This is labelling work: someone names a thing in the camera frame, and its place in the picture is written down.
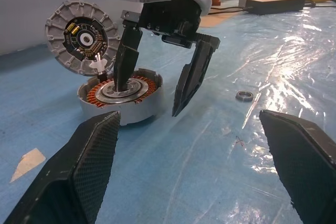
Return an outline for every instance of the metal bearing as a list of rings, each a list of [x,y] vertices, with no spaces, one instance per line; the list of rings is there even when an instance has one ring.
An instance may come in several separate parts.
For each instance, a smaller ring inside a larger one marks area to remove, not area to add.
[[[253,101],[254,95],[248,91],[238,91],[236,94],[236,99],[243,102]]]

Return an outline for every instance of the copper winding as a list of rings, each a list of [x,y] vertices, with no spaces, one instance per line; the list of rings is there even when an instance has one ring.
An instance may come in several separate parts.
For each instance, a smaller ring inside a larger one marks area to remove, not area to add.
[[[135,103],[140,103],[143,101],[143,99],[145,99],[146,97],[150,96],[152,93],[154,93],[156,91],[156,84],[154,81],[152,81],[151,79],[148,79],[146,77],[143,77],[143,76],[133,76],[132,78],[135,78],[135,79],[139,79],[139,80],[142,80],[142,81],[145,81],[147,84],[148,84],[148,90],[147,92],[137,98],[136,100],[132,101],[132,102],[135,102]],[[96,91],[103,85],[105,85],[106,83],[109,83],[111,82],[112,80],[107,80],[107,81],[103,81],[101,83],[99,83],[98,85],[94,86],[88,93],[87,95],[87,101],[91,104],[94,104],[96,105],[98,108],[100,107],[103,107],[105,105],[109,105],[108,103],[104,103],[104,102],[101,102],[99,101],[97,98],[96,98]]]

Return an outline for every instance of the power adapter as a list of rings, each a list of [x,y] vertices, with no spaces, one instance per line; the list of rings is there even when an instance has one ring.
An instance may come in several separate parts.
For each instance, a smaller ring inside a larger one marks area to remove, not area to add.
[[[306,0],[247,0],[246,11],[253,14],[275,14],[297,12],[305,6]]]

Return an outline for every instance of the white wall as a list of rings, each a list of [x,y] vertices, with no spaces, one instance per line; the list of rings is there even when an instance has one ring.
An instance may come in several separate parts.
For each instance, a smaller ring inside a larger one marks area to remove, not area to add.
[[[0,0],[0,55],[45,42],[46,19],[65,0]],[[98,4],[114,22],[123,9],[139,12],[141,4],[118,0],[83,0]]]

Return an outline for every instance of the blue floor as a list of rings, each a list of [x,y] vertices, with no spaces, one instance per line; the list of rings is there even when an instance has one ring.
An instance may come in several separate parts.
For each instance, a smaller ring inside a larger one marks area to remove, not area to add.
[[[139,67],[164,78],[165,108],[122,127],[97,224],[301,223],[274,168],[261,109],[316,122],[336,140],[335,8],[237,15],[203,33],[222,41],[188,107],[171,117],[174,89],[192,50],[144,33]],[[1,56],[0,222],[43,164],[9,183],[22,155],[52,157],[83,121],[86,77],[46,46]],[[238,90],[252,103],[235,100]],[[243,145],[236,144],[236,136]]]

